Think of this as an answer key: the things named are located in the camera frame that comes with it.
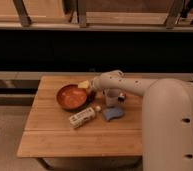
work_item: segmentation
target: white robot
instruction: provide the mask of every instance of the white robot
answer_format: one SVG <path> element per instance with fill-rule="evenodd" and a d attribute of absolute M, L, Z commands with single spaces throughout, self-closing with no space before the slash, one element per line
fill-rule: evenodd
<path fill-rule="evenodd" d="M 112 71 L 95 77 L 90 87 L 143 96 L 144 171 L 193 171 L 193 83 L 123 78 L 121 71 Z"/>

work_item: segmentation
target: wooden table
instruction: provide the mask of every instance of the wooden table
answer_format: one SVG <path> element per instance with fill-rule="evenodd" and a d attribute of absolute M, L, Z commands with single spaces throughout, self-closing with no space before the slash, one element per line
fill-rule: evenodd
<path fill-rule="evenodd" d="M 41 79 L 17 156 L 33 157 L 49 165 L 44 157 L 111 157 L 141 156 L 141 102 L 127 93 L 122 104 L 123 118 L 106 122 L 103 113 L 79 129 L 73 129 L 68 117 L 56 101 L 58 90 L 67 84 L 79 83 L 93 76 L 44 76 Z M 89 106 L 105 108 L 102 92 L 98 92 Z"/>

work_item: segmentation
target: black wall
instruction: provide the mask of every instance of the black wall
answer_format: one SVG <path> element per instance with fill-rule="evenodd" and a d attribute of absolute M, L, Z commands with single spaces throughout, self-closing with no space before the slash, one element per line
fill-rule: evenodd
<path fill-rule="evenodd" d="M 193 72 L 193 33 L 0 30 L 0 71 Z"/>

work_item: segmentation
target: red bowl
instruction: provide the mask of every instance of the red bowl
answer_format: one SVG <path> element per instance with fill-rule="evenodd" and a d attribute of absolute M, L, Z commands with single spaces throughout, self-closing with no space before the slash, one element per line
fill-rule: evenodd
<path fill-rule="evenodd" d="M 74 110 L 83 106 L 87 101 L 87 92 L 77 85 L 62 87 L 57 93 L 57 102 L 63 109 Z"/>

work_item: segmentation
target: blue sponge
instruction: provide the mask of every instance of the blue sponge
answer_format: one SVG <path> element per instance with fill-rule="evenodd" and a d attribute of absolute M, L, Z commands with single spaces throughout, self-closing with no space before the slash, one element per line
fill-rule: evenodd
<path fill-rule="evenodd" d="M 107 108 L 103 111 L 106 121 L 111 119 L 121 118 L 124 115 L 123 110 L 120 107 Z"/>

